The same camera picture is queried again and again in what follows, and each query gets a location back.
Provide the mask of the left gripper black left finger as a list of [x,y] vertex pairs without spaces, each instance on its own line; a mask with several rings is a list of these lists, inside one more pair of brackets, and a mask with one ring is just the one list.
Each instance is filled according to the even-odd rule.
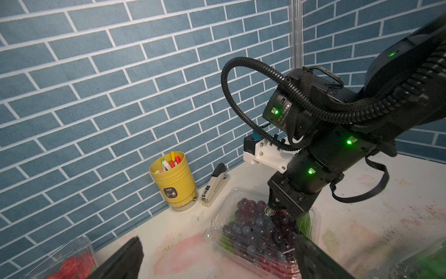
[[133,237],[87,279],[137,279],[143,259],[142,243],[138,237]]

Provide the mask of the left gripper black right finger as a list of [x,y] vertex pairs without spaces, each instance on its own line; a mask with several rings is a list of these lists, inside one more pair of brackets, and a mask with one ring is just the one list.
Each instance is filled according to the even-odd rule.
[[296,238],[295,258],[302,279],[354,279],[347,270],[304,235]]

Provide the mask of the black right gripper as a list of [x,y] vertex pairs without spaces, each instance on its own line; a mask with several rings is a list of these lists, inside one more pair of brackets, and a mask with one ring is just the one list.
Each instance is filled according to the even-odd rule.
[[307,214],[319,193],[305,194],[295,189],[284,174],[276,172],[269,180],[268,206],[273,210],[285,210],[294,219]]

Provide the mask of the clear box of mixed grapes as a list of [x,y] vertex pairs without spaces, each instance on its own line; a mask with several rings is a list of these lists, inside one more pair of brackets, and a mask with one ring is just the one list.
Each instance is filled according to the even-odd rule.
[[373,269],[367,279],[444,279],[446,277],[446,239],[396,262],[389,269]]

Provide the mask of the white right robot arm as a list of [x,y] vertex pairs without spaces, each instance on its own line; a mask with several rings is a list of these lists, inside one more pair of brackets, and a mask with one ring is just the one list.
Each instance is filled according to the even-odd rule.
[[[268,134],[236,104],[228,86],[228,75],[236,67],[255,70],[277,84],[263,117],[287,135],[287,142]],[[315,71],[324,72],[324,77]],[[361,195],[336,197],[342,203],[361,202],[380,194],[390,179],[387,167],[371,157],[395,157],[400,134],[446,115],[446,17],[439,16],[383,51],[358,93],[320,66],[284,75],[243,56],[224,65],[221,88],[232,110],[260,141],[287,156],[285,166],[274,165],[276,173],[268,181],[271,209],[303,216],[325,186],[335,192],[345,171],[365,160],[383,172],[377,186]]]

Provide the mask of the clear box of blueberries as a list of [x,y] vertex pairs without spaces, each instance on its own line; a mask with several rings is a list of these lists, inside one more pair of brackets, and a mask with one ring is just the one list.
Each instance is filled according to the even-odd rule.
[[263,278],[299,279],[296,240],[317,239],[319,216],[311,209],[295,219],[285,210],[271,209],[266,201],[264,194],[233,188],[205,235],[228,258]]

